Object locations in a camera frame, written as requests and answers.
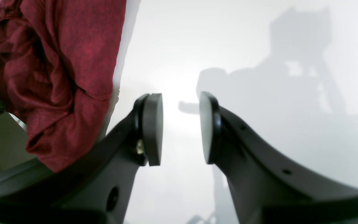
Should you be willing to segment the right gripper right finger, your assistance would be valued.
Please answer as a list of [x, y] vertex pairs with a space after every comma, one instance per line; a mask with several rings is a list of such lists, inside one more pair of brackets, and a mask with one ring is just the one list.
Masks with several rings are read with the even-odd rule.
[[357, 188], [283, 155], [209, 92], [199, 111], [205, 162], [226, 176], [239, 223], [358, 224]]

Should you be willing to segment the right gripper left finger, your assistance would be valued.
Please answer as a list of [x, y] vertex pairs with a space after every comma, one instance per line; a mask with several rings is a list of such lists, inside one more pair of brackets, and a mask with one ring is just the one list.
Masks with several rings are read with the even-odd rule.
[[139, 97], [91, 151], [61, 172], [33, 167], [0, 183], [0, 224], [122, 224], [135, 175], [162, 156], [163, 96]]

